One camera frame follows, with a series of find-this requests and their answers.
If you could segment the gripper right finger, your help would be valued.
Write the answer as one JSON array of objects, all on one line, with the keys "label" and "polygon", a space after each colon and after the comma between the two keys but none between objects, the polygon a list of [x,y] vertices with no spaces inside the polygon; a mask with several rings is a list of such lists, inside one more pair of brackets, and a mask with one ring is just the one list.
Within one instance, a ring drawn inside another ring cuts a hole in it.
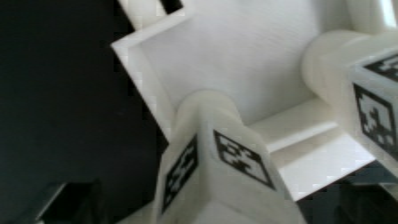
[{"label": "gripper right finger", "polygon": [[342,185],[335,224],[398,224],[398,183]]}]

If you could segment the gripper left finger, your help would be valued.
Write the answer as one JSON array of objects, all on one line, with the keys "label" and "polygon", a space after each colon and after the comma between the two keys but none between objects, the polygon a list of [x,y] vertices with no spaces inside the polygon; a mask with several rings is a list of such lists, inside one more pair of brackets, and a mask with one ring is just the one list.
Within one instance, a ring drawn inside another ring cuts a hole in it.
[{"label": "gripper left finger", "polygon": [[105,224],[102,184],[70,182],[52,196],[34,224]]}]

